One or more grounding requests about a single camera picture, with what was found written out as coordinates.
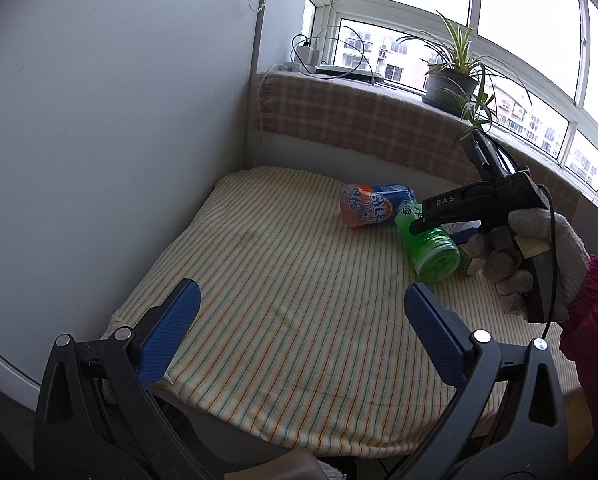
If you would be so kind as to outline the white-gloved right hand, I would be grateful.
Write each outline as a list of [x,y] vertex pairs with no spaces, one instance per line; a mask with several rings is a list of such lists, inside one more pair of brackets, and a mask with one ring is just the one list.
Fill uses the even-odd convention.
[[506,314],[528,316],[530,293],[537,275],[523,267],[532,257],[544,256],[553,270],[544,283],[556,291],[553,318],[565,321],[584,288],[592,268],[592,255],[562,214],[546,209],[518,209],[508,224],[492,234],[477,233],[468,242],[470,255],[485,261],[482,275],[494,286]]

